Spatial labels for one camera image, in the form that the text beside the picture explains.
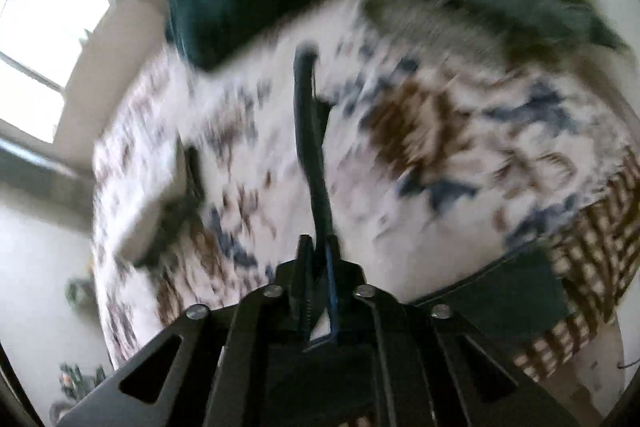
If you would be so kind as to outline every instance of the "white wall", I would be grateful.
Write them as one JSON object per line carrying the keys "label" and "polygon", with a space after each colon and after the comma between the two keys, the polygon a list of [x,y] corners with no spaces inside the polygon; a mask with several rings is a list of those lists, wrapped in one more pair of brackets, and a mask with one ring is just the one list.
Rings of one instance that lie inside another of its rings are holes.
{"label": "white wall", "polygon": [[164,41],[163,0],[115,0],[66,86],[66,105],[52,144],[6,122],[0,133],[80,171],[91,170],[94,140],[150,54]]}
{"label": "white wall", "polygon": [[0,342],[45,425],[64,399],[61,362],[85,373],[111,367],[97,317],[77,314],[64,295],[91,260],[83,227],[68,210],[0,184]]}

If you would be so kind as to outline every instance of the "screw head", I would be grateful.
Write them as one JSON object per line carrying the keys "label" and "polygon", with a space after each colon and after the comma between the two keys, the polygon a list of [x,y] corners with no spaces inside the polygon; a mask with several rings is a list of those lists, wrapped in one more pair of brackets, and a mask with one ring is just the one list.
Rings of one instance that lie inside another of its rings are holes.
{"label": "screw head", "polygon": [[209,308],[204,304],[194,304],[187,309],[187,317],[192,321],[199,321],[209,314]]}
{"label": "screw head", "polygon": [[431,317],[434,319],[450,319],[453,311],[446,304],[436,304],[431,308]]}
{"label": "screw head", "polygon": [[364,297],[366,299],[369,299],[376,294],[376,289],[370,284],[361,284],[356,288],[356,291],[354,291],[354,293],[358,297]]}
{"label": "screw head", "polygon": [[264,289],[264,296],[274,299],[276,297],[280,297],[283,292],[284,289],[282,288],[282,286],[278,286],[277,284],[270,284]]}

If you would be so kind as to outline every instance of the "blue pattern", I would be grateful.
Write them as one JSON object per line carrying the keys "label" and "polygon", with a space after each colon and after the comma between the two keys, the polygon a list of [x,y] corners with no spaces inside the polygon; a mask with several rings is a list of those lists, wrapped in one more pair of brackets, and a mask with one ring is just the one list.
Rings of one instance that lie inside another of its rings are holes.
{"label": "blue pattern", "polygon": [[420,183],[417,172],[412,171],[402,176],[396,185],[396,191],[400,197],[411,197],[427,192],[429,205],[438,217],[444,216],[453,205],[465,196],[475,198],[478,195],[478,187],[465,183],[441,178],[433,183]]}
{"label": "blue pattern", "polygon": [[372,46],[370,43],[365,42],[360,47],[358,54],[360,55],[360,58],[363,62],[369,62],[372,59],[375,52],[376,52],[375,46]]}
{"label": "blue pattern", "polygon": [[264,269],[264,275],[270,283],[273,283],[274,280],[276,280],[276,270],[273,269],[271,263],[269,263],[267,268]]}
{"label": "blue pattern", "polygon": [[242,268],[257,268],[258,261],[254,254],[247,253],[238,241],[228,232],[222,230],[222,223],[220,221],[220,214],[216,208],[212,208],[209,213],[210,221],[208,223],[208,229],[215,233],[218,238],[218,246],[222,255],[227,259],[231,259],[234,262],[234,266],[241,266]]}
{"label": "blue pattern", "polygon": [[[371,52],[370,44],[364,44],[360,49],[360,55],[363,57],[365,62],[366,60],[369,60],[366,58],[369,55],[369,52]],[[372,86],[366,90],[364,89],[365,84],[367,83],[366,77],[362,72],[360,72],[355,79],[350,78],[341,88],[334,90],[330,103],[332,105],[342,104],[343,117],[350,118],[353,116],[356,108],[360,104],[371,106],[376,101],[376,98],[380,93],[397,86],[402,81],[403,77],[407,76],[407,74],[415,73],[419,67],[420,63],[414,58],[403,57],[391,74],[377,77],[374,81],[369,83],[372,84]],[[368,116],[369,111],[367,111],[367,114],[362,118],[362,120],[360,120],[361,128],[366,125]]]}
{"label": "blue pattern", "polygon": [[244,110],[247,113],[252,113],[254,111],[254,99],[244,90],[244,87],[238,88],[238,100],[241,100],[244,103]]}
{"label": "blue pattern", "polygon": [[553,137],[563,131],[578,134],[578,127],[562,107],[565,98],[553,89],[548,82],[539,80],[529,90],[529,100],[518,107],[494,107],[486,109],[487,118],[501,122],[535,123],[542,122]]}
{"label": "blue pattern", "polygon": [[271,87],[272,87],[271,84],[272,82],[270,79],[265,79],[258,82],[256,96],[258,98],[259,108],[262,108],[262,106],[264,105],[264,102],[269,100],[269,97],[271,96]]}
{"label": "blue pattern", "polygon": [[508,248],[514,248],[553,232],[572,217],[577,210],[577,203],[576,194],[571,194],[562,203],[546,208],[535,206],[516,229],[505,237],[505,244]]}
{"label": "blue pattern", "polygon": [[258,128],[255,126],[255,121],[249,123],[244,135],[249,145],[255,146],[258,143]]}

